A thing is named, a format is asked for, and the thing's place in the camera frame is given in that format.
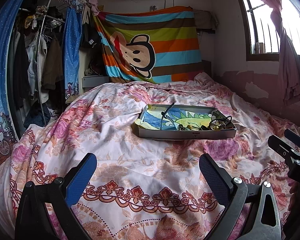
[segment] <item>striped blanket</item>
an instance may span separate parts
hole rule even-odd
[[[190,7],[138,14],[100,12],[94,19],[112,82],[187,81],[203,70]]]

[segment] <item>paper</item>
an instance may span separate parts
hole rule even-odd
[[[161,126],[161,112],[165,112],[167,108],[151,106],[143,115],[143,120],[136,120],[135,123],[145,129],[160,130]],[[172,108],[167,115],[175,122],[176,126],[182,124],[183,127],[191,125],[200,128],[202,125],[209,126],[211,122],[211,114],[194,113],[190,111],[181,110],[180,108]],[[173,123],[164,118],[162,121],[162,129],[166,130],[168,127],[173,127]]]

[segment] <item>peeling wall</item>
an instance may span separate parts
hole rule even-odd
[[[214,47],[214,79],[246,101],[300,126],[300,102],[284,106],[277,90],[278,62],[246,61],[238,0],[212,0],[219,20]]]

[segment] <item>window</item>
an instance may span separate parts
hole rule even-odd
[[[243,18],[249,60],[278,60],[280,37],[270,19],[272,8],[261,0],[239,2],[245,14]],[[296,53],[300,55],[300,16],[289,0],[282,0],[282,21]]]

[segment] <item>bed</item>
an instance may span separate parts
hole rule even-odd
[[[146,104],[210,106],[231,115],[234,139],[158,141],[135,135],[134,121]],[[284,222],[288,213],[288,167],[267,138],[300,127],[257,109],[207,74],[193,81],[103,84],[75,100],[45,129],[32,125],[0,166],[0,226],[14,235],[25,183],[50,183],[94,153],[97,169],[72,209],[92,239],[202,239],[220,217],[219,205],[200,173],[209,153],[231,176],[247,183],[268,180]],[[66,239],[52,207],[51,220]],[[244,212],[231,235],[235,239]]]

